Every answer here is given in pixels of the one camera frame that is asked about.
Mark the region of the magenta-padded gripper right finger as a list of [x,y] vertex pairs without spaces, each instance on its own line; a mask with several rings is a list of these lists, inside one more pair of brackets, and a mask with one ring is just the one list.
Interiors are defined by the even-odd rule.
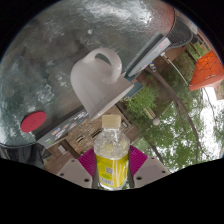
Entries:
[[128,182],[131,188],[143,187],[169,174],[168,169],[155,156],[147,157],[136,147],[130,147]]

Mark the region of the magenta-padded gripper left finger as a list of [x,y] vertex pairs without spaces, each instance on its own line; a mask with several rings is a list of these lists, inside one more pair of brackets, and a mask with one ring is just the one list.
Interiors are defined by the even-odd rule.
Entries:
[[90,149],[78,159],[70,159],[57,175],[83,188],[97,188],[97,167],[94,150]]

